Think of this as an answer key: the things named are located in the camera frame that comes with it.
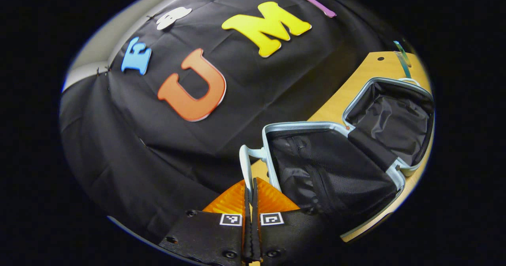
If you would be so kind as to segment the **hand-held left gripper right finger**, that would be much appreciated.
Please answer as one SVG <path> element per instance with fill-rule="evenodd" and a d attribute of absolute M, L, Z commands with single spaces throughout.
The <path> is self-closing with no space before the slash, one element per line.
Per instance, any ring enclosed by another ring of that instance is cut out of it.
<path fill-rule="evenodd" d="M 253 243 L 261 264 L 325 264 L 343 252 L 336 224 L 322 212 L 299 208 L 261 178 L 253 185 Z"/>

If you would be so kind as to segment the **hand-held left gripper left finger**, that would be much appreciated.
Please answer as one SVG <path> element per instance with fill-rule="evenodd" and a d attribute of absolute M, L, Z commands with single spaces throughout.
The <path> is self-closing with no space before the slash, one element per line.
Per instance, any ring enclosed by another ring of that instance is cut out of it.
<path fill-rule="evenodd" d="M 245 266 L 244 239 L 250 222 L 248 190 L 235 183 L 203 210 L 190 209 L 159 246 L 172 255 L 210 266 Z"/>

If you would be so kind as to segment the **light blue suitcase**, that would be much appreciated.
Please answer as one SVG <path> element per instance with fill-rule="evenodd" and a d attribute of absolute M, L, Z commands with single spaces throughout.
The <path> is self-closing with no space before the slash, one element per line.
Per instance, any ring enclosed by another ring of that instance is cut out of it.
<path fill-rule="evenodd" d="M 399 200 L 427 153 L 432 95 L 414 79 L 374 77 L 349 100 L 342 123 L 273 123 L 263 146 L 239 149 L 253 193 L 250 157 L 267 165 L 270 185 L 301 208 L 314 207 L 346 236 Z"/>

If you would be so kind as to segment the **teal skin care bottle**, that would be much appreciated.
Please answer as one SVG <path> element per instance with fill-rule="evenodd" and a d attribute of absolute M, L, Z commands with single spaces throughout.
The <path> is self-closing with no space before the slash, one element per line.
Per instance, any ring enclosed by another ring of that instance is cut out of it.
<path fill-rule="evenodd" d="M 404 50 L 404 48 L 402 47 L 400 42 L 394 40 L 393 43 L 396 45 L 396 47 L 398 49 L 397 56 L 398 56 L 398 59 L 399 59 L 401 65 L 411 68 L 412 63 L 411 63 L 410 59 L 408 58 L 407 52 Z"/>

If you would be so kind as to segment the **black backdrop cloth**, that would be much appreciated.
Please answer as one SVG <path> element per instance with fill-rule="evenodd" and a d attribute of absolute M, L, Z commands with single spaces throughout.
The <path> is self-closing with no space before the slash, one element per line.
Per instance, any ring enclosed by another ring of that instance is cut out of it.
<path fill-rule="evenodd" d="M 280 8 L 312 25 L 270 57 L 222 23 Z M 412 44 L 355 0 L 175 0 L 152 17 L 111 24 L 123 35 L 107 72 L 63 90 L 59 132 L 84 191 L 137 235 L 158 243 L 188 209 L 202 208 L 242 179 L 239 147 L 260 144 L 264 125 L 302 121 L 324 105 L 372 52 Z M 222 73 L 222 102 L 184 120 L 157 93 L 173 73 L 193 97 L 207 84 L 184 58 L 196 49 Z"/>

